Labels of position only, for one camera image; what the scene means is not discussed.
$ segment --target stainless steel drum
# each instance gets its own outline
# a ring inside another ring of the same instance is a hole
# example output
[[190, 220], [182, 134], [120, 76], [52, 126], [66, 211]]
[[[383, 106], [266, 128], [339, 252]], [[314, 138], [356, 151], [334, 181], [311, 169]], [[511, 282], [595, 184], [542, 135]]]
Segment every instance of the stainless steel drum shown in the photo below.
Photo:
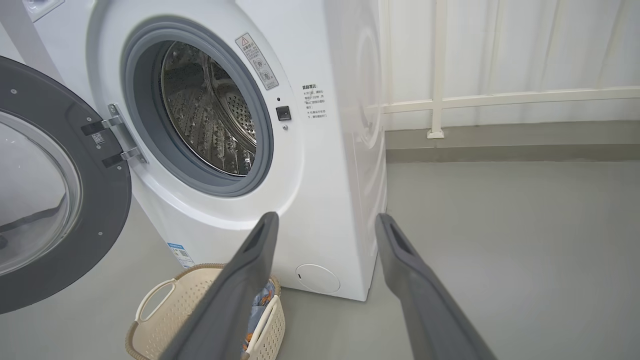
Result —
[[164, 56], [159, 83], [182, 141], [219, 171], [248, 174], [257, 144], [255, 125], [230, 76], [201, 50], [174, 42]]

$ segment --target baseboard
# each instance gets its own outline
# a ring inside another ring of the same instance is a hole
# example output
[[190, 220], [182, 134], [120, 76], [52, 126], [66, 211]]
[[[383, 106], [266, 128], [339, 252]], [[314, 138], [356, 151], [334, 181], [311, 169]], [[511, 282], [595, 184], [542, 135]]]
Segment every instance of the baseboard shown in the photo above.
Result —
[[461, 126], [386, 133], [387, 162], [640, 161], [640, 121]]

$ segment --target white railing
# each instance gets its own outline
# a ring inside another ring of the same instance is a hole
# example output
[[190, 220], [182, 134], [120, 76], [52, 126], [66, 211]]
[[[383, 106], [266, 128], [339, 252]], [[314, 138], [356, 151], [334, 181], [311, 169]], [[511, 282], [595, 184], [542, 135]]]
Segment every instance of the white railing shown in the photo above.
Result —
[[[381, 0], [381, 41], [383, 47], [389, 45], [392, 41], [390, 35], [390, 17], [389, 4], [395, 0]], [[485, 94], [465, 96], [465, 97], [444, 97], [445, 86], [445, 50], [447, 47], [447, 0], [436, 0], [435, 6], [435, 45], [434, 45], [434, 62], [433, 62], [433, 98], [419, 101], [391, 102], [384, 104], [383, 113], [401, 113], [407, 111], [431, 110], [431, 129], [429, 138], [443, 138], [442, 131], [442, 111], [449, 108], [467, 108], [473, 106], [491, 106], [504, 104], [525, 104], [531, 102], [557, 102], [557, 101], [585, 101], [585, 100], [606, 100], [606, 99], [637, 99], [640, 98], [640, 86], [626, 86], [619, 88], [603, 88], [602, 78], [605, 70], [605, 64], [610, 60], [613, 49], [620, 40], [621, 27], [626, 17], [623, 14], [627, 11], [630, 1], [621, 0], [618, 6], [614, 25], [609, 37], [605, 55], [600, 66], [596, 85], [594, 88], [572, 88], [564, 90], [543, 91], [542, 84], [547, 76], [547, 65], [552, 50], [556, 47], [557, 32], [559, 23], [563, 20], [563, 12], [565, 0], [557, 0], [555, 10], [553, 12], [553, 20], [551, 31], [548, 36], [546, 54], [544, 57], [541, 76], [538, 80], [538, 91], [534, 92], [515, 92], [508, 94], [494, 94], [493, 84], [496, 74], [497, 56], [500, 49], [500, 34], [502, 31], [504, 9], [508, 0], [498, 0], [497, 13], [495, 14], [495, 32], [493, 35], [493, 44], [490, 51], [490, 63], [488, 66], [488, 79], [485, 87]], [[387, 82], [387, 96], [393, 99], [393, 77], [391, 69], [390, 51], [383, 53], [386, 60], [385, 78]]]

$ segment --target beige basket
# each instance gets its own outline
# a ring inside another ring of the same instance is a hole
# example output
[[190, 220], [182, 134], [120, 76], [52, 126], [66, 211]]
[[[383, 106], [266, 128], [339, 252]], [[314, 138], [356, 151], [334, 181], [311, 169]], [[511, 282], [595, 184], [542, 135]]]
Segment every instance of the beige basket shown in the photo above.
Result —
[[[137, 360], [157, 360], [223, 266], [224, 264], [196, 265], [151, 289], [140, 302], [136, 319], [127, 333], [125, 348], [129, 355]], [[280, 303], [280, 283], [273, 276], [270, 281], [275, 286], [276, 293], [262, 314], [249, 342], [246, 352], [251, 360], [274, 360], [284, 337], [285, 321]], [[165, 286], [172, 287], [169, 294], [146, 319], [142, 319], [142, 310], [149, 299]], [[241, 350], [238, 344], [238, 359]]]

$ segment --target gray floor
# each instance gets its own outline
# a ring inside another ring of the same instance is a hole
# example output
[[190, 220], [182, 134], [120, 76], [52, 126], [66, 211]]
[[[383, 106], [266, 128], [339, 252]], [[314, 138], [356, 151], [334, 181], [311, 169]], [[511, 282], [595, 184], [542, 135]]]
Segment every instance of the gray floor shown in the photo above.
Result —
[[[637, 358], [640, 163], [392, 164], [388, 183], [388, 212], [498, 358]], [[140, 298], [180, 269], [135, 204], [88, 275], [0, 315], [0, 358], [127, 359]], [[380, 270], [364, 303], [284, 289], [278, 359], [411, 359]]]

